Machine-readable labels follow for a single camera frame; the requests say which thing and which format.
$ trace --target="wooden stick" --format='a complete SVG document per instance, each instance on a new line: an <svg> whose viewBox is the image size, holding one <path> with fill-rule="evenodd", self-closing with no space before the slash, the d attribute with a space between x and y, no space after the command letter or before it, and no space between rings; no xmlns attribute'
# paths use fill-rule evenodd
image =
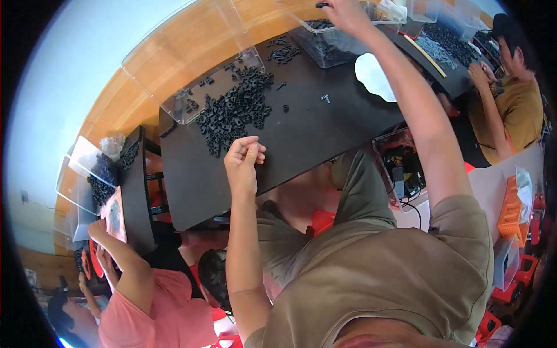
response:
<svg viewBox="0 0 557 348"><path fill-rule="evenodd" d="M447 74L443 71L443 69L441 69L441 67L437 65L437 63L435 63L435 61L429 56L429 54L427 54L417 43L415 43L414 40L409 38L406 34L404 35L404 38L408 40L418 51L420 51L420 53L423 54L425 58L427 58L427 60L435 67L435 69L437 69L437 71L439 71L443 78L447 77Z"/></svg>

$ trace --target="pink shirt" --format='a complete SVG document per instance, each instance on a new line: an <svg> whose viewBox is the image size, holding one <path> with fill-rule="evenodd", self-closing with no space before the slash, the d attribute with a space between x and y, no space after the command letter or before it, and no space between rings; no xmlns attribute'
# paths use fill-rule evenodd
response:
<svg viewBox="0 0 557 348"><path fill-rule="evenodd" d="M217 342L211 306L191 298L192 285L181 272L153 268L154 290L150 314L115 291L102 312L102 346L200 348Z"/></svg>

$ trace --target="orange plastic basket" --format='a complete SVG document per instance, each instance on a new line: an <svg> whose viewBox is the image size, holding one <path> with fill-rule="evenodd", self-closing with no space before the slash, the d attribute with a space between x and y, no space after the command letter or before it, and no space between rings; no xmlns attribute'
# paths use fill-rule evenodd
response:
<svg viewBox="0 0 557 348"><path fill-rule="evenodd" d="M526 243L531 218L528 219L528 222L519 224L522 202L517 196L517 192L516 176L508 178L505 200L503 201L503 207L497 222L497 229L499 234L505 238L516 234L519 239L519 246L522 248Z"/></svg>

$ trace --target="black hair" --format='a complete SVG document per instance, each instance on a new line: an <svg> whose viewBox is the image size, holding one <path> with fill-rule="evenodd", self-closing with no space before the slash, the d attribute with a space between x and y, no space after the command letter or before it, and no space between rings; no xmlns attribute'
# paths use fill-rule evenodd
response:
<svg viewBox="0 0 557 348"><path fill-rule="evenodd" d="M67 302L68 298L65 292L56 292L48 301L48 320L59 338L64 339L74 348L87 348L83 340L69 331L74 328L75 322L62 309Z"/></svg>
<svg viewBox="0 0 557 348"><path fill-rule="evenodd" d="M496 14L493 18L493 30L490 35L495 41L500 37L505 39L512 58L515 56L516 48L520 47L524 56L524 66L526 69L536 72L537 60L534 51L530 47L528 38L522 28L514 19L504 13Z"/></svg>

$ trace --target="dark table surface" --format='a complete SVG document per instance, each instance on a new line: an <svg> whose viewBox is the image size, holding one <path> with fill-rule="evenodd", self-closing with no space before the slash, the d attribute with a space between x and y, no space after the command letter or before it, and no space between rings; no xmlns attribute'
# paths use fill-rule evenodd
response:
<svg viewBox="0 0 557 348"><path fill-rule="evenodd" d="M122 210L128 244L141 256L155 250L152 215L147 197L145 129L137 127L127 138L123 152L139 142L138 155L128 170L120 170Z"/></svg>
<svg viewBox="0 0 557 348"><path fill-rule="evenodd" d="M290 36L287 38L296 46ZM402 35L392 40L439 81L449 97L470 89L463 67L454 71L446 67L447 78L443 79ZM274 48L266 47L266 43L256 46L263 58ZM258 135L260 143L268 148L265 164L256 166L258 195L403 121L396 103L367 92L355 77L353 63L324 70L302 50L288 65L265 61L265 67L275 74L274 87L283 81L287 85L280 91L272 88L263 93L267 105L272 107L265 128L246 126L249 134ZM329 95L330 104L321 100L325 94ZM284 104L290 106L288 113L282 110ZM170 116L160 109L160 132L171 124ZM179 125L161 139L161 148L167 198L176 230L186 230L230 209L224 153L218 159L209 155L205 136L197 124Z"/></svg>
<svg viewBox="0 0 557 348"><path fill-rule="evenodd" d="M447 95L449 99L453 100L472 88L473 84L467 73L468 67L464 67L464 65L462 65L462 63L458 60L455 60L458 63L458 68L455 70L451 70L446 63L437 62L437 65L439 65L447 75L447 77L443 78L443 76L441 76L439 71L435 69L427 58L410 42L408 42L403 35L391 35L389 38L395 45L397 45L398 48L406 53L407 56L420 65L420 67L423 68L431 78L433 78L437 86ZM479 61L486 62L493 70L494 67L484 55L480 57Z"/></svg>

